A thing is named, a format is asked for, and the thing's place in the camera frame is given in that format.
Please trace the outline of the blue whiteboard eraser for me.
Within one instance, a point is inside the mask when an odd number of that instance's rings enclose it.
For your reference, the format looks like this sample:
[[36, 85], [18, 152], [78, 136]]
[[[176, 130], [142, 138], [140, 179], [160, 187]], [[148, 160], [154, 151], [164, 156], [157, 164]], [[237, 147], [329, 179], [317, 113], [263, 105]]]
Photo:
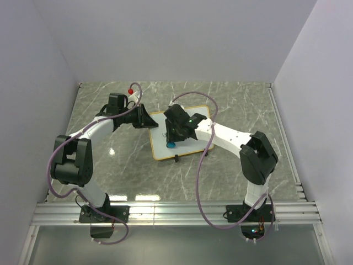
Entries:
[[176, 147], [176, 143], [172, 142], [172, 141], [169, 141], [169, 142], [167, 142], [166, 147], [169, 148], [169, 149], [173, 149], [173, 148]]

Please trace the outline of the yellow framed whiteboard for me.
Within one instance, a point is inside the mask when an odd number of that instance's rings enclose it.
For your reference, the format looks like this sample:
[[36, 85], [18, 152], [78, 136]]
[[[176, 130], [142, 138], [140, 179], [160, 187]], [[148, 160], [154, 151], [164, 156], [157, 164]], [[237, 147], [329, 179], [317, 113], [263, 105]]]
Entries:
[[180, 156], [204, 151], [207, 142], [190, 137], [188, 129], [181, 128], [183, 125], [191, 125], [196, 120], [191, 118], [194, 114], [197, 114], [199, 119], [210, 117], [206, 105], [184, 108], [175, 104], [164, 112], [150, 114], [158, 124], [156, 128], [149, 129], [152, 156], [155, 160], [173, 158], [178, 162]]

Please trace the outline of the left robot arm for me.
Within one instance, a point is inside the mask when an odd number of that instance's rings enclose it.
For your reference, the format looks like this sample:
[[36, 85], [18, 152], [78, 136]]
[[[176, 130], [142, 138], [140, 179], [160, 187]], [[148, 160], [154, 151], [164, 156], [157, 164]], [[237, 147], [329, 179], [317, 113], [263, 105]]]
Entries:
[[134, 94], [110, 93], [108, 103], [91, 123], [56, 138], [50, 158], [49, 177], [69, 186], [69, 194], [76, 192], [85, 202], [82, 210], [88, 210], [99, 222], [109, 220], [112, 209], [109, 196], [92, 179], [93, 148], [122, 124], [136, 129], [158, 127]]

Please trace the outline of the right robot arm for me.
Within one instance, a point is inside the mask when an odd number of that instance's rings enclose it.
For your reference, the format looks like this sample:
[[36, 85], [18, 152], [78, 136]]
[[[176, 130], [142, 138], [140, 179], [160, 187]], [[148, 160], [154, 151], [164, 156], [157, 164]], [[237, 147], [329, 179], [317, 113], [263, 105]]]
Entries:
[[206, 141], [207, 146], [214, 144], [240, 159], [242, 174], [248, 181], [243, 201], [244, 216], [251, 221], [262, 216], [268, 182], [279, 161], [267, 136], [261, 131], [253, 134], [236, 131], [199, 113], [190, 116], [178, 104], [169, 107], [164, 115], [167, 139], [173, 142], [189, 138]]

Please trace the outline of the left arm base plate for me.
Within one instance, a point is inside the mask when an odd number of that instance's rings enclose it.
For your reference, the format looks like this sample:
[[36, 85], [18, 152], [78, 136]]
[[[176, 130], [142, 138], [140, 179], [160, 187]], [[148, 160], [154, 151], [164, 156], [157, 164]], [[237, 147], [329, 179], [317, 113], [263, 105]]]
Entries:
[[106, 212], [102, 209], [98, 209], [99, 212], [91, 208], [90, 206], [84, 205], [81, 207], [81, 213], [79, 215], [79, 223], [83, 224], [98, 224], [98, 223], [109, 223], [116, 222], [119, 219], [127, 223], [129, 219], [130, 207], [127, 205], [111, 206]]

